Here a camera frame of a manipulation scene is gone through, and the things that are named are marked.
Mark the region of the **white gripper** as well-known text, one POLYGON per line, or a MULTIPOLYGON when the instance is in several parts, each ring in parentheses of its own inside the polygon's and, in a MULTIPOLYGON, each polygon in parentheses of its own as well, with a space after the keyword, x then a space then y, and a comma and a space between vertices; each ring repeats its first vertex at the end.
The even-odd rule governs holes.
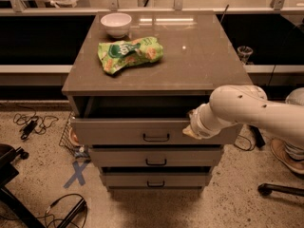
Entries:
POLYGON ((221 123, 213 113, 209 104, 202 104, 188 112, 190 125, 186 126, 182 133, 196 140, 210 139, 221 130, 221 123))

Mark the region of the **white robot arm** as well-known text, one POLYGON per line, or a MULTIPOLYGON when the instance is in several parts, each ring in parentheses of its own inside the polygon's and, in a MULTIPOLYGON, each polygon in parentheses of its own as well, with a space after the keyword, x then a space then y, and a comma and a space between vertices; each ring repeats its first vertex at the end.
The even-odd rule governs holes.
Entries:
POLYGON ((286 143, 304 146, 304 107, 267 100, 255 85, 223 85, 190 113, 190 124, 182 133, 197 140, 210 139, 235 124, 264 129, 286 143))

